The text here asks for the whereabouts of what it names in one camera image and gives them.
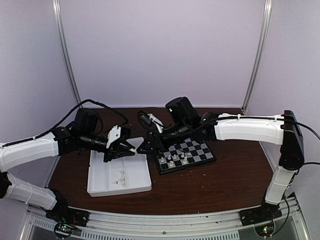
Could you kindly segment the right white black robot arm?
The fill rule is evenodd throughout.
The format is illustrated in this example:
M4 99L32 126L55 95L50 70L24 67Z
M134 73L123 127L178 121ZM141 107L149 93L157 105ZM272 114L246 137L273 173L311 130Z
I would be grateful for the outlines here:
M162 154L173 145L191 138L196 141L241 140L260 145L279 146L280 156L261 205L256 208L259 220L268 220L279 208L295 174L305 163L304 139L291 110L271 116L205 112L199 115L186 97L169 101L166 110L173 125L165 127L152 113L139 111L137 120L147 131L138 147L139 154Z

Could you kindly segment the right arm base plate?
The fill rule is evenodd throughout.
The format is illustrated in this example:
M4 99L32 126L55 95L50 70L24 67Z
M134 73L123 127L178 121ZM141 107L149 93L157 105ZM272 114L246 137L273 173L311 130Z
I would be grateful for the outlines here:
M283 214L280 209L271 210L262 206L244 209L239 212L242 226L255 225L279 218Z

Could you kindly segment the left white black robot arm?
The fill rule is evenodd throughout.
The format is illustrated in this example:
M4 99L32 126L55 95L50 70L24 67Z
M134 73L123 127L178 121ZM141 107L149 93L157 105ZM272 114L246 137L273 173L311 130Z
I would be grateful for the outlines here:
M97 124L102 123L98 112L80 108L74 121L66 127L57 126L41 136L2 144L0 197L41 207L58 222L69 221L72 211L58 190L33 185L14 177L8 171L35 160L63 156L81 149L103 153L105 163L133 156L136 152L135 147L127 141L131 136L131 130L115 125L106 135L96 133Z

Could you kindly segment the white chess piece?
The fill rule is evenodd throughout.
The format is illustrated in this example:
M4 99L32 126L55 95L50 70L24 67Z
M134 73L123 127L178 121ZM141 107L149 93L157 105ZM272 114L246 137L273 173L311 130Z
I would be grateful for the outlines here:
M185 156L184 158L183 158L183 160L182 160L182 164L183 165L186 165L186 164L188 164L189 162L188 162L188 158Z

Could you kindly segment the white plastic compartment tray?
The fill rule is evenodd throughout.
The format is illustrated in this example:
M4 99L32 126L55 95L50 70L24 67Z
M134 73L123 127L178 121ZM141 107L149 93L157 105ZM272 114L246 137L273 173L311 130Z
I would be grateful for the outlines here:
M152 181L147 156L136 153L134 156L104 162L104 154L92 150L86 189L91 197L150 191Z

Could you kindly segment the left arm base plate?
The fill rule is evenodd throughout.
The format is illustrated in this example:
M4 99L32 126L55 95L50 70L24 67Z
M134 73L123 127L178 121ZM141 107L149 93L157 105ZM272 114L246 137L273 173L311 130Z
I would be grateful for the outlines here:
M68 208L66 213L58 213L54 210L44 210L46 217L57 223L64 223L75 227L86 227L90 213L85 210Z

